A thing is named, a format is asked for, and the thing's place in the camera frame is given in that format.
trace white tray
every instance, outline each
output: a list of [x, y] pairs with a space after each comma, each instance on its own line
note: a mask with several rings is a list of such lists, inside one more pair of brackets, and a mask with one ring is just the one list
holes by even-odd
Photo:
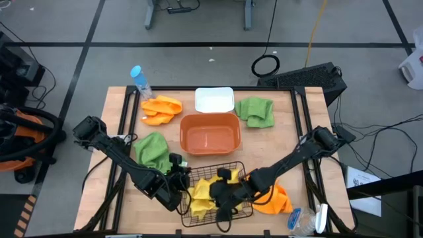
[[203, 113], [230, 112], [235, 107], [230, 87], [196, 89], [196, 110]]

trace plastic bottle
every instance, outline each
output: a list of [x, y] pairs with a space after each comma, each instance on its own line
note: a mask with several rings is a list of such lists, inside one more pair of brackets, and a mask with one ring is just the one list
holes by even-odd
[[141, 70], [141, 66], [137, 65], [131, 70], [131, 77], [134, 78], [134, 83], [138, 91], [141, 93], [141, 100], [148, 100], [153, 98], [153, 91]]
[[310, 208], [296, 208], [288, 218], [288, 229], [296, 236], [312, 235], [314, 231], [322, 233], [325, 230], [328, 205], [321, 204], [316, 214]]

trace green cloth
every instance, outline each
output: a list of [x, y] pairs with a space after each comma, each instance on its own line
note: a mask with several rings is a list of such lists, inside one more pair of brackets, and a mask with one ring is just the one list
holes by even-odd
[[275, 124], [273, 101], [269, 99], [249, 97], [241, 100], [235, 103], [235, 112], [250, 128], [267, 128]]
[[134, 143], [137, 163], [149, 168], [160, 170], [167, 173], [172, 167], [169, 161], [169, 150], [165, 137], [159, 132], [153, 132]]

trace yellow cable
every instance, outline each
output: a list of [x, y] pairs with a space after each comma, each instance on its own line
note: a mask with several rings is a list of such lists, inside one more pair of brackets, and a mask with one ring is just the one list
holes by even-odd
[[326, 4], [327, 4], [327, 0], [324, 0], [323, 4], [322, 4], [322, 8], [320, 8], [319, 16], [317, 17], [315, 27], [313, 28], [313, 31], [311, 32], [310, 43], [309, 43], [309, 47], [307, 49], [307, 58], [305, 58], [304, 67], [307, 67], [307, 64], [309, 63], [310, 52], [311, 52], [311, 43], [313, 42], [313, 37], [315, 36], [315, 31], [316, 31], [317, 25], [319, 24], [319, 21], [322, 18], [323, 11], [325, 10]]

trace blue bottle cap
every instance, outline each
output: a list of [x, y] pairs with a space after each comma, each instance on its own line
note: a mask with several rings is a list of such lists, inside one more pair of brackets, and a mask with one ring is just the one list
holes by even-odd
[[137, 65], [131, 70], [131, 77], [135, 78], [141, 73], [141, 66]]

